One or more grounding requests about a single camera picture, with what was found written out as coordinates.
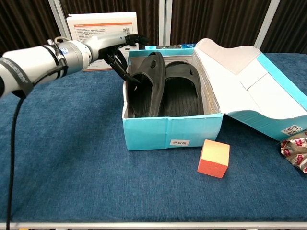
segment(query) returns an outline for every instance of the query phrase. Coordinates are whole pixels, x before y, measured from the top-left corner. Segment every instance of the brown curtain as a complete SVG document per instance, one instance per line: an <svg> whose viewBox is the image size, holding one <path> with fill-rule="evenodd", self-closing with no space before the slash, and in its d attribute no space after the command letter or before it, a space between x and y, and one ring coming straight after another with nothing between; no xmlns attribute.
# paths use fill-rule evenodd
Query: brown curtain
<svg viewBox="0 0 307 230"><path fill-rule="evenodd" d="M281 0L261 46L266 53L307 54L307 1Z"/></svg>
<svg viewBox="0 0 307 230"><path fill-rule="evenodd" d="M61 0L64 15L69 13L136 12L138 33L159 42L159 0Z"/></svg>
<svg viewBox="0 0 307 230"><path fill-rule="evenodd" d="M173 0L171 44L210 38L223 47L253 46L269 0Z"/></svg>
<svg viewBox="0 0 307 230"><path fill-rule="evenodd" d="M0 0L0 55L60 36L48 0Z"/></svg>

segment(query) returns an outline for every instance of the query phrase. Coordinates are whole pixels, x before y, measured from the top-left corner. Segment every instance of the shoe box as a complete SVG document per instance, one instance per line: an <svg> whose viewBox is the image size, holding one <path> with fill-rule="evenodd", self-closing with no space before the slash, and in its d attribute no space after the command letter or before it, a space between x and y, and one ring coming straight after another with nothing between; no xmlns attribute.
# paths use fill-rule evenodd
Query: shoe box
<svg viewBox="0 0 307 230"><path fill-rule="evenodd" d="M159 49L165 64L185 61L198 71L204 115L128 117L123 85L123 127L128 150L200 147L215 140L228 115L267 136L283 140L307 128L307 96L252 46L223 48L202 39L194 49ZM134 73L153 50L129 52Z"/></svg>

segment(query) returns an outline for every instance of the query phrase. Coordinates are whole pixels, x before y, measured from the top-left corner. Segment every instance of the blue table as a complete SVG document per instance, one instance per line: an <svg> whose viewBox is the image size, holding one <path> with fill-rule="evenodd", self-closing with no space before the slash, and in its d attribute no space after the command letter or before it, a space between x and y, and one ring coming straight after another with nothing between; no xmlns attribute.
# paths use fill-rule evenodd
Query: blue table
<svg viewBox="0 0 307 230"><path fill-rule="evenodd" d="M307 93L307 55L267 57ZM17 102L14 95L0 101L0 222ZM280 154L277 141L225 116L217 141L231 145L230 162L217 179L197 173L201 148L127 151L122 107L122 80L113 71L37 86L17 123L12 222L71 228L81 222L303 221L299 226L307 227L307 175Z"/></svg>

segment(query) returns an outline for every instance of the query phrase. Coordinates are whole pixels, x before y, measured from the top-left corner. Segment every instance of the orange cube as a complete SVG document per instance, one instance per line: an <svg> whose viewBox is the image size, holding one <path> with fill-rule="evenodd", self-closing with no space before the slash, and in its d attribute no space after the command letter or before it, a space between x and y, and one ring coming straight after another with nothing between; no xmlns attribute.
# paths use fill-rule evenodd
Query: orange cube
<svg viewBox="0 0 307 230"><path fill-rule="evenodd" d="M222 178L228 168L230 146L220 142L205 140L197 171Z"/></svg>

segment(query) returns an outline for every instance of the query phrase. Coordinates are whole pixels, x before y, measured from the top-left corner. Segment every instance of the open box lid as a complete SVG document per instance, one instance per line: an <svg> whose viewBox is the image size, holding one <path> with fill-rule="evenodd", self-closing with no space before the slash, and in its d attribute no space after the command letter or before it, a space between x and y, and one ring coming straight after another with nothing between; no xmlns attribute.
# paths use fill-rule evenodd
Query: open box lid
<svg viewBox="0 0 307 230"><path fill-rule="evenodd" d="M222 113L278 140L288 137L289 126L307 127L307 96L257 48L202 39L192 64L204 71Z"/></svg>

